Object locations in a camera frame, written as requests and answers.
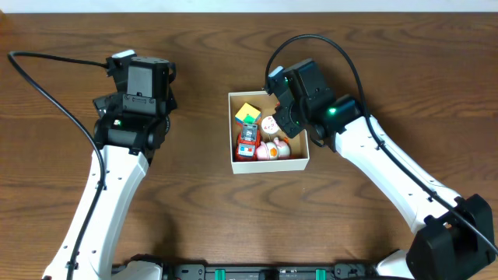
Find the pig face rattle drum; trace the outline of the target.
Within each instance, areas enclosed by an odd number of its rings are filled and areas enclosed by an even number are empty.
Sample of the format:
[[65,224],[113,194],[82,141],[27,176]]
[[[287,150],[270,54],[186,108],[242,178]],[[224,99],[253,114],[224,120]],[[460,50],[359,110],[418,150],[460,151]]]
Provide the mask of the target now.
[[261,129],[267,135],[275,135],[280,131],[280,127],[277,125],[276,120],[272,115],[268,115],[262,119]]

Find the colourful puzzle cube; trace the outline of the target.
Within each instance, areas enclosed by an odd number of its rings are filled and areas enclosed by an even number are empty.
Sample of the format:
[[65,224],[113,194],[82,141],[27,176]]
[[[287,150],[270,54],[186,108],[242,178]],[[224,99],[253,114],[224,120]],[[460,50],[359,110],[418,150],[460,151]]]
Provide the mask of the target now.
[[235,121],[239,125],[257,124],[260,119],[261,111],[249,103],[244,103],[244,105],[235,114]]

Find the red toy truck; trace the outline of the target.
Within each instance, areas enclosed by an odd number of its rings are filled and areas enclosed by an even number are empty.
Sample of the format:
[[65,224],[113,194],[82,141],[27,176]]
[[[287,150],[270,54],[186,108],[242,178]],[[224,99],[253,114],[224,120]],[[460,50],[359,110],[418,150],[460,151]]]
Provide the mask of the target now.
[[237,161],[255,161],[256,149],[261,144],[261,134],[256,124],[243,124],[237,138],[235,158]]

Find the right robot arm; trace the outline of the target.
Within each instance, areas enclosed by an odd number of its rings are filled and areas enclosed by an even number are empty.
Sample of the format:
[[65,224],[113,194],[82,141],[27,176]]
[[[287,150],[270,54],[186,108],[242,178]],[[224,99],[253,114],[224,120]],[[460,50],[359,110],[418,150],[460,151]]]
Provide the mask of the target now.
[[361,170],[390,200],[414,235],[374,266],[380,279],[468,279],[497,257],[493,214],[479,195],[463,198],[431,177],[387,136],[365,103],[337,97],[315,61],[266,72],[273,115],[290,138],[306,131]]

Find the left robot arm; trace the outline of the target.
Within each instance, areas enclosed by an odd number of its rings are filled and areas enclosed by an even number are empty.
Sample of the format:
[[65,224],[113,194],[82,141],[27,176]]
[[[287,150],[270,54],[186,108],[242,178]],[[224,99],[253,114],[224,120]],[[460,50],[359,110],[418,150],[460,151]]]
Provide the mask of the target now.
[[45,279],[163,279],[162,261],[139,254],[114,266],[114,253],[129,206],[177,108],[170,84],[174,63],[140,57],[133,50],[107,59],[116,93],[96,98],[98,148],[82,198],[65,239],[43,273]]

